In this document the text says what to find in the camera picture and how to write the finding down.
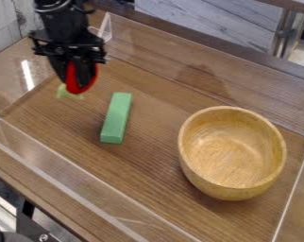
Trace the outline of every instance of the green block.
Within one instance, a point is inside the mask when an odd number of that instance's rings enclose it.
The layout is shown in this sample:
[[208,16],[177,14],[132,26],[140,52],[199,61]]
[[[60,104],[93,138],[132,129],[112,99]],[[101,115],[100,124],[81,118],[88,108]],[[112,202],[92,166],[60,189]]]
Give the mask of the green block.
[[67,91],[67,88],[65,88],[65,84],[61,84],[59,86],[59,89],[57,89],[57,98],[63,98],[63,97],[73,97],[76,99],[80,99],[83,100],[84,99],[84,96],[83,95],[73,95],[71,94],[68,91]]
[[123,144],[131,103],[132,94],[113,94],[101,132],[101,142]]

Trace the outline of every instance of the green foam block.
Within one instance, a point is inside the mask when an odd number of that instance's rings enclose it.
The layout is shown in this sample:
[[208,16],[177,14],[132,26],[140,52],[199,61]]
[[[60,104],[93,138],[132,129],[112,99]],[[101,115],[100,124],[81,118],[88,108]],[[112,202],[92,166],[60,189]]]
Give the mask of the green foam block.
[[67,91],[65,84],[61,84],[57,89],[57,98],[63,98],[63,97],[73,97],[76,99],[84,99],[83,95],[73,95]]
[[113,94],[107,112],[105,124],[101,132],[101,142],[111,144],[123,144],[131,103],[132,94]]

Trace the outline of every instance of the wooden bowl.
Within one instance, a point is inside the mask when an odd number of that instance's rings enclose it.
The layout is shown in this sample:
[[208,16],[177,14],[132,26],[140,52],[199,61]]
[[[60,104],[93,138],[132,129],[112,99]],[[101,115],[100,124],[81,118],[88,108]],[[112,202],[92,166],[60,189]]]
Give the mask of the wooden bowl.
[[276,181],[287,161],[280,131],[257,113],[215,107],[193,114],[179,133],[183,171],[211,197],[251,199]]

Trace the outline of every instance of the bowl rim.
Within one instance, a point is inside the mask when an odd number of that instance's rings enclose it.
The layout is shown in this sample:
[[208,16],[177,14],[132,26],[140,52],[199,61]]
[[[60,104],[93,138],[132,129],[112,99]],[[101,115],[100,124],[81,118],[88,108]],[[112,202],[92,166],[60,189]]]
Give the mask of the bowl rim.
[[[277,138],[279,138],[279,141],[280,141],[280,144],[281,144],[281,163],[280,163],[277,169],[264,179],[261,179],[260,181],[257,181],[256,183],[253,183],[252,185],[245,186],[245,187],[240,187],[240,186],[239,187],[233,187],[233,186],[227,186],[227,185],[224,185],[224,184],[221,184],[219,182],[212,182],[211,180],[205,179],[199,174],[199,172],[193,169],[192,166],[189,166],[189,159],[187,157],[187,152],[185,152],[185,148],[184,148],[184,145],[183,145],[183,137],[184,137],[184,134],[185,134],[187,126],[196,119],[197,116],[203,115],[207,112],[216,111],[216,110],[235,110],[235,111],[239,111],[239,112],[245,112],[245,113],[256,116],[257,118],[260,118],[264,121],[264,123],[269,126],[269,128],[272,129],[272,131],[276,133]],[[177,147],[179,147],[180,156],[181,156],[181,158],[184,160],[183,162],[187,164],[187,166],[189,167],[189,169],[192,169],[192,171],[195,172],[195,174],[199,177],[201,177],[204,180],[207,180],[207,182],[209,182],[209,183],[212,183],[215,185],[219,185],[221,187],[231,188],[231,189],[239,189],[239,190],[249,189],[249,188],[256,188],[256,187],[260,187],[260,186],[265,185],[267,183],[272,182],[279,177],[279,175],[280,175],[280,173],[281,173],[281,171],[284,169],[284,166],[285,166],[285,163],[287,163],[287,159],[288,159],[287,142],[285,142],[285,139],[283,137],[283,134],[281,134],[280,130],[276,128],[276,126],[257,112],[253,112],[251,110],[247,110],[247,109],[243,109],[243,108],[239,108],[239,107],[232,107],[232,106],[216,106],[216,107],[212,107],[212,108],[207,108],[204,110],[200,110],[195,114],[192,114],[192,116],[185,120],[185,122],[184,122],[184,124],[183,124],[183,126],[180,128],[179,136],[177,136]]]

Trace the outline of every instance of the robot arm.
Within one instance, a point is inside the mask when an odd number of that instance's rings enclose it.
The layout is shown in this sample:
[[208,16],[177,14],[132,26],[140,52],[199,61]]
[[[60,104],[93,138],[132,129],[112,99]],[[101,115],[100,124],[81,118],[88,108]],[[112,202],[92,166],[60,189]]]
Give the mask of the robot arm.
[[99,63],[105,63],[105,41],[88,31],[83,0],[35,0],[44,29],[33,31],[35,53],[47,56],[67,90],[84,93],[99,76]]

